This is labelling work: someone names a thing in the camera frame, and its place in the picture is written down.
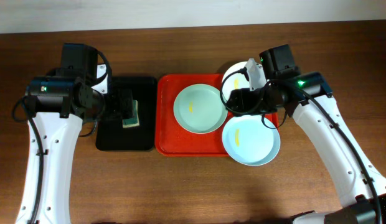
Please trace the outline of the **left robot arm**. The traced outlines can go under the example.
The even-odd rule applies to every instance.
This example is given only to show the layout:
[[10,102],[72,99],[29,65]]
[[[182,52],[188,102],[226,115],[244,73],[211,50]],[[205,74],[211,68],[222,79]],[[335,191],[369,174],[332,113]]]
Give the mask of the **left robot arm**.
[[138,103],[129,89],[111,87],[104,54],[66,43],[60,66],[35,77],[16,103],[29,126],[29,158],[16,223],[70,223],[73,155],[86,123],[120,120],[139,125]]

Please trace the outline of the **pale green plate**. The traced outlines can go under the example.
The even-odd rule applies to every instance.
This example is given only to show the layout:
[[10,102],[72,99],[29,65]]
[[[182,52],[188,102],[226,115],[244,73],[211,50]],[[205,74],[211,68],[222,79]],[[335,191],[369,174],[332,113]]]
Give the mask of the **pale green plate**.
[[228,114],[220,100],[220,91],[206,84],[184,88],[174,100],[173,112],[177,123],[194,134],[207,134],[217,130]]

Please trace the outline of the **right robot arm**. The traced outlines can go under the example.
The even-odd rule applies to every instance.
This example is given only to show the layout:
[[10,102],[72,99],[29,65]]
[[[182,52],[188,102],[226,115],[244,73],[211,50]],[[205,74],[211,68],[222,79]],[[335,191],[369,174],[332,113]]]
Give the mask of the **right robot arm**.
[[280,149],[278,127],[265,116],[283,108],[314,145],[332,178],[341,209],[303,212],[280,223],[386,223],[386,178],[344,122],[331,87],[319,72],[302,74],[289,45],[273,47],[226,73],[220,100],[232,119],[222,131],[228,155],[261,166]]

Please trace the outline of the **green and yellow sponge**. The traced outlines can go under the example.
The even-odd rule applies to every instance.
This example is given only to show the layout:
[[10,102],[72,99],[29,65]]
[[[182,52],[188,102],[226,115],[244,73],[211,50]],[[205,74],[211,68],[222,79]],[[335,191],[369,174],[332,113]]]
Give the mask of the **green and yellow sponge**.
[[123,120],[123,128],[134,128],[139,125],[138,102],[133,100],[133,117]]

